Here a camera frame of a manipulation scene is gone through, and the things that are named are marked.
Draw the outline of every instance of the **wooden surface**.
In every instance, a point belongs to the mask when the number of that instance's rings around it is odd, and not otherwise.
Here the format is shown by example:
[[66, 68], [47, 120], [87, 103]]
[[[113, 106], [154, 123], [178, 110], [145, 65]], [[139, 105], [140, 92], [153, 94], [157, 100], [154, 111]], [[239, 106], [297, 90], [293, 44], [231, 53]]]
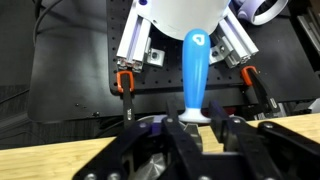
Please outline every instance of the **wooden surface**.
[[[273, 120], [320, 143], [320, 114]], [[256, 126], [259, 122], [250, 122]], [[205, 152], [221, 152], [209, 127], [201, 127]], [[0, 179], [71, 179], [113, 138], [0, 151]]]

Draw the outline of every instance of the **orange clamp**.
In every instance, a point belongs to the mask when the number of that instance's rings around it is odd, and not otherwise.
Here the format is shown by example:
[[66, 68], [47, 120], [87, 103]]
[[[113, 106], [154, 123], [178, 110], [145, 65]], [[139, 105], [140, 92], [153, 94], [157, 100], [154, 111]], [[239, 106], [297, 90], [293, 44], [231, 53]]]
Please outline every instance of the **orange clamp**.
[[131, 71], [119, 71], [117, 73], [117, 83], [118, 83], [118, 91], [120, 93], [123, 93], [123, 88], [122, 88], [122, 82], [121, 82], [121, 76], [124, 74], [128, 74], [129, 75], [129, 79], [130, 79], [130, 92], [132, 92], [134, 90], [134, 81], [133, 81], [133, 74]]
[[254, 70], [257, 74], [258, 74], [258, 72], [257, 72], [256, 67], [254, 67], [254, 66], [246, 66], [241, 70], [241, 75], [242, 75], [242, 78], [243, 78], [244, 82], [246, 83], [246, 85], [252, 86], [252, 81], [251, 81], [250, 76], [248, 74], [248, 69]]

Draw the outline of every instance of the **black pegboard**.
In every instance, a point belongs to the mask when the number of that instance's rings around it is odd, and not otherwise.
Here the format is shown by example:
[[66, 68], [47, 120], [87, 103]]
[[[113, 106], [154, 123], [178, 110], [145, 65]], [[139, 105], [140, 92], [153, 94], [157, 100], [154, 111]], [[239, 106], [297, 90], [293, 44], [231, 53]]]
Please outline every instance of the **black pegboard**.
[[[109, 84], [113, 93], [117, 92], [117, 48], [119, 47], [132, 0], [107, 0]], [[145, 64], [140, 74], [135, 74], [135, 92], [157, 90], [181, 91], [182, 79], [182, 41], [165, 36], [154, 26], [151, 29], [151, 47], [165, 51], [164, 66], [154, 67]], [[243, 84], [240, 68], [229, 69], [225, 62], [209, 67], [207, 88], [226, 87]]]

